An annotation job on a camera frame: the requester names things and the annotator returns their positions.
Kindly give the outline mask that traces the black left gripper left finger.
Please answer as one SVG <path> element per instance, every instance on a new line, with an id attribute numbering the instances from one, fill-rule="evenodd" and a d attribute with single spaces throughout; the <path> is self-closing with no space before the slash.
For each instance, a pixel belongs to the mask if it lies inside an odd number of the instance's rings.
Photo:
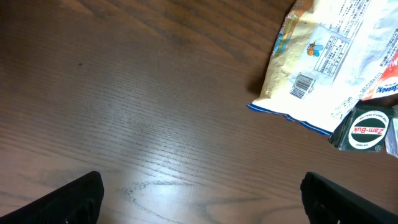
<path id="1" fill-rule="evenodd" d="M 101 174 L 92 171 L 1 217 L 1 224 L 96 224 L 104 197 Z"/>

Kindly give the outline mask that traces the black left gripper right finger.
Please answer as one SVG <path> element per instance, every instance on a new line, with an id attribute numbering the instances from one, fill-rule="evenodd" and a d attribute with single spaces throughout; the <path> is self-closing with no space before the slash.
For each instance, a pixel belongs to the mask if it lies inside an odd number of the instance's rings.
<path id="1" fill-rule="evenodd" d="M 300 189 L 311 224 L 397 223 L 397 215 L 315 172 L 305 174 Z"/>

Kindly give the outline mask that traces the green Zam-Buk box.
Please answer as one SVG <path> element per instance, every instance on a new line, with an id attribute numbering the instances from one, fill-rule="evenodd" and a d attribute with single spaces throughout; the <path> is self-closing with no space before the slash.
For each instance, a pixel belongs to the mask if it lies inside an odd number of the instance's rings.
<path id="1" fill-rule="evenodd" d="M 329 137 L 340 151 L 379 152 L 396 112 L 391 107 L 355 106 Z"/>

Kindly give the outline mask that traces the teal Kleenex tissue pack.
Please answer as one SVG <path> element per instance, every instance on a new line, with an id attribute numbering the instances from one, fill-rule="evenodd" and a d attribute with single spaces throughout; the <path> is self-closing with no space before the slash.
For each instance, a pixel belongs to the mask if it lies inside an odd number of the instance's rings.
<path id="1" fill-rule="evenodd" d="M 397 105 L 392 107 L 394 116 L 389 124 L 389 129 L 385 138 L 386 152 L 397 158 Z"/>

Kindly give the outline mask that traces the orange Kleenex tissue pack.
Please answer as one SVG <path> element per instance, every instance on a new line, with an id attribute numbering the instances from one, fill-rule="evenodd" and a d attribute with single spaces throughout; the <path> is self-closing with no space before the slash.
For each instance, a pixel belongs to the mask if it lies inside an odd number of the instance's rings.
<path id="1" fill-rule="evenodd" d="M 397 93 L 397 54 L 391 60 L 384 73 L 378 78 L 377 82 L 361 98 L 361 100 L 372 100 L 391 96 Z"/>

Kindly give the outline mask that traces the white snack bag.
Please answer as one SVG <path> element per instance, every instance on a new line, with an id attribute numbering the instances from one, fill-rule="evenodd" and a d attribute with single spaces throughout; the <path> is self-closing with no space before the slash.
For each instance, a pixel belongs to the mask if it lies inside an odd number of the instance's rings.
<path id="1" fill-rule="evenodd" d="M 397 0 L 299 0 L 250 109 L 331 134 L 397 51 Z"/>

